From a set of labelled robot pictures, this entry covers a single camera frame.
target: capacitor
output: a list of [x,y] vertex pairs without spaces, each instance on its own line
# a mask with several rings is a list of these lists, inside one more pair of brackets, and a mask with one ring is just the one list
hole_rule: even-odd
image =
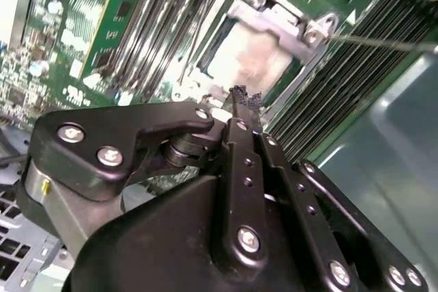
[[29,67],[29,73],[34,77],[41,77],[49,71],[49,63],[46,61],[32,62]]

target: green circuit board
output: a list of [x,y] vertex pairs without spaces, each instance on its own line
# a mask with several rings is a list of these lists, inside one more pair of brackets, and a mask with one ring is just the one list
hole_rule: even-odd
[[[0,52],[3,115],[30,131],[36,118],[47,111],[115,105],[114,95],[107,93],[108,82],[89,88],[84,79],[93,73],[96,61],[115,51],[136,1],[32,0],[25,42]],[[329,11],[338,13],[339,28],[349,32],[376,0],[288,1],[312,18]],[[326,57],[332,56],[335,48],[333,45]],[[285,73],[269,97],[278,95],[299,69],[292,67]],[[152,101],[167,101],[171,89],[172,81],[164,79]],[[134,96],[132,103],[139,102],[140,97]]]

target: gray metal surface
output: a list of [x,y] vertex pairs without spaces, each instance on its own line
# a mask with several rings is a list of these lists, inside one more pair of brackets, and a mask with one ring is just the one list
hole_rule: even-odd
[[12,26],[11,38],[9,41],[9,47],[11,48],[19,47],[21,45],[21,39],[25,31],[27,11],[29,9],[30,1],[31,0],[17,1],[14,24]]
[[122,215],[121,196],[107,202],[93,202],[43,174],[32,161],[27,171],[25,189],[43,205],[68,251],[74,258],[98,228]]
[[438,286],[438,58],[424,55],[318,166]]
[[[27,152],[28,133],[11,127],[4,128],[3,132],[17,151]],[[0,154],[7,155],[1,149]],[[0,169],[1,184],[13,185],[19,178],[20,171],[21,168],[16,163]],[[51,263],[61,248],[61,243],[24,218],[16,207],[13,192],[0,194],[0,205],[0,266],[6,266],[6,270],[0,275],[0,290],[27,292],[31,289],[37,273]]]

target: electronic component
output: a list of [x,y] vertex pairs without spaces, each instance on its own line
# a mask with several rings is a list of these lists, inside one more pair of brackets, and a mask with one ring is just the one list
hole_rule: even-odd
[[46,40],[44,42],[44,45],[48,48],[51,49],[53,47],[53,45],[55,44],[55,38],[52,36],[47,36]]
[[29,67],[29,73],[34,77],[41,77],[49,71],[49,63],[46,61],[32,62]]
[[108,64],[112,57],[113,51],[107,51],[104,53],[98,53],[94,56],[93,66],[95,68],[101,68]]
[[34,47],[31,50],[30,57],[33,61],[40,61],[46,57],[46,51],[42,47]]
[[11,88],[9,90],[8,100],[12,102],[14,105],[23,106],[25,104],[26,94],[21,90],[16,88]]
[[39,34],[38,35],[38,44],[45,44],[46,43],[46,35],[45,34]]
[[117,11],[117,17],[126,17],[131,7],[132,7],[132,3],[130,3],[129,1],[122,1]]

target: cable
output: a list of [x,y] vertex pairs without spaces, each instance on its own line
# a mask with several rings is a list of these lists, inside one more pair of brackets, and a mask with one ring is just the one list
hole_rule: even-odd
[[349,42],[351,44],[362,44],[371,47],[385,47],[389,49],[395,49],[397,51],[418,51],[420,53],[425,51],[431,51],[438,53],[438,44],[432,42],[401,42],[397,40],[384,40],[384,39],[371,39],[363,38],[359,36],[341,36],[341,35],[329,35],[329,40]]

